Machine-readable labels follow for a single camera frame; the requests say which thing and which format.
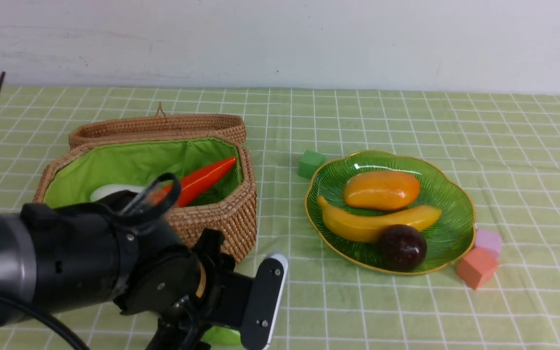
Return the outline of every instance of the pink cube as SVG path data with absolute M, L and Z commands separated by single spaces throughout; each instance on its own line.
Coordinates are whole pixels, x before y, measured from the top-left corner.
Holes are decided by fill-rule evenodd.
M 494 259 L 498 259 L 503 250 L 503 238 L 498 232 L 478 229 L 475 240 L 475 248 L 477 247 L 487 250 Z

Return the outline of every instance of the orange cube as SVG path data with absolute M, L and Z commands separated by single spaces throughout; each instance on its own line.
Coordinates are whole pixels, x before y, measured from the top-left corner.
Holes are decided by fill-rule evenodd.
M 477 290 L 494 277 L 497 268 L 496 258 L 486 249 L 477 247 L 461 259 L 455 272 L 470 288 Z

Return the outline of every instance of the green fabric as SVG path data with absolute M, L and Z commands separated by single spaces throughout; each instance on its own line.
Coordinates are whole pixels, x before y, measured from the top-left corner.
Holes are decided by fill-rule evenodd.
M 212 346 L 238 346 L 241 345 L 241 334 L 227 328 L 213 327 L 205 333 L 202 341 Z
M 166 172 L 182 179 L 196 169 L 229 157 L 239 157 L 235 146 L 216 138 L 100 146 L 60 170 L 49 185 L 44 202 L 53 208 L 86 202 L 100 186 L 146 186 Z M 190 206 L 220 202 L 241 181 L 242 171 L 237 166 Z

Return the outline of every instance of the white wall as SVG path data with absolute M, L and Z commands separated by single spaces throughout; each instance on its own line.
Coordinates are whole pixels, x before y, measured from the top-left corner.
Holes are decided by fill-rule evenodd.
M 0 0 L 8 84 L 560 93 L 560 0 Z

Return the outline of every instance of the orange carrot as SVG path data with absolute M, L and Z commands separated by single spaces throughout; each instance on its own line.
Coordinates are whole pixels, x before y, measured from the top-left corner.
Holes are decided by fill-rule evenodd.
M 218 181 L 226 176 L 236 161 L 237 157 L 229 157 L 197 169 L 183 177 L 180 181 L 182 190 L 176 206 L 179 208 L 186 207 L 199 195 L 215 186 Z M 171 189 L 171 184 L 165 186 L 161 191 L 153 194 L 151 201 L 155 203 L 160 201 Z

